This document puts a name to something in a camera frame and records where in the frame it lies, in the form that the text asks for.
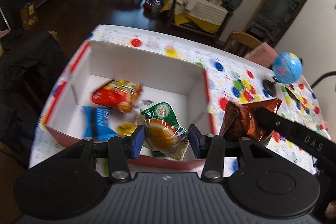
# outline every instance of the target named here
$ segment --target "globe stand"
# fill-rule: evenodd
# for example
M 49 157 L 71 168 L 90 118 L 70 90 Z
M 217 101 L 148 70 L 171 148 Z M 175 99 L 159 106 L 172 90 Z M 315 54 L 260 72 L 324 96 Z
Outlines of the globe stand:
M 262 82 L 262 85 L 264 87 L 264 90 L 267 91 L 267 93 L 269 95 L 271 95 L 272 97 L 275 97 L 277 95 L 277 90 L 275 88 L 275 83 L 279 82 L 278 79 L 276 79 L 275 77 L 273 77 L 274 82 L 264 79 Z

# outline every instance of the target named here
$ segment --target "green polka dot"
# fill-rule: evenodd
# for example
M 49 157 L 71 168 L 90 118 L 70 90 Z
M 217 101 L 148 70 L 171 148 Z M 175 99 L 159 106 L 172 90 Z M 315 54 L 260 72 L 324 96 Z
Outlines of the green polka dot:
M 195 64 L 196 64 L 197 66 L 200 66 L 201 68 L 204 68 L 204 67 L 203 67 L 203 64 L 202 64 L 201 62 L 196 62 Z
M 243 85 L 242 85 L 238 80 L 235 80 L 235 81 L 233 82 L 233 85 L 234 85 L 234 87 L 235 87 L 237 90 L 239 90 L 239 91 L 241 91 L 241 90 L 243 89 Z

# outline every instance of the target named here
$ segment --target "black cable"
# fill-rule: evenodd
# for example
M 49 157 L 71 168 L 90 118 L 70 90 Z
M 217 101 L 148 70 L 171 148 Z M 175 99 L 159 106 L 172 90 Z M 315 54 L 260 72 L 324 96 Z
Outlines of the black cable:
M 327 78 L 329 76 L 336 76 L 336 71 L 330 71 L 330 72 L 323 74 L 310 87 L 313 89 L 319 82 L 321 82 L 324 78 Z

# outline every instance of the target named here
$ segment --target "toy globe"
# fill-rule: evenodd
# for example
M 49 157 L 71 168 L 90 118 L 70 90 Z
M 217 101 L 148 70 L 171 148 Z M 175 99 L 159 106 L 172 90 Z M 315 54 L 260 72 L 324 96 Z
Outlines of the toy globe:
M 262 84 L 267 93 L 274 97 L 277 94 L 275 82 L 285 85 L 295 82 L 302 73 L 302 64 L 295 54 L 284 52 L 279 54 L 272 69 L 275 74 L 274 82 L 264 80 Z

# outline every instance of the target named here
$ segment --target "pink cushion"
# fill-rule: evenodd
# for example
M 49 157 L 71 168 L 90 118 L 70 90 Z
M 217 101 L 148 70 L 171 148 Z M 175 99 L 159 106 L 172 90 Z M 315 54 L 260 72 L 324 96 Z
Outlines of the pink cushion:
M 277 57 L 277 52 L 265 42 L 244 56 L 245 59 L 266 68 L 270 67 Z

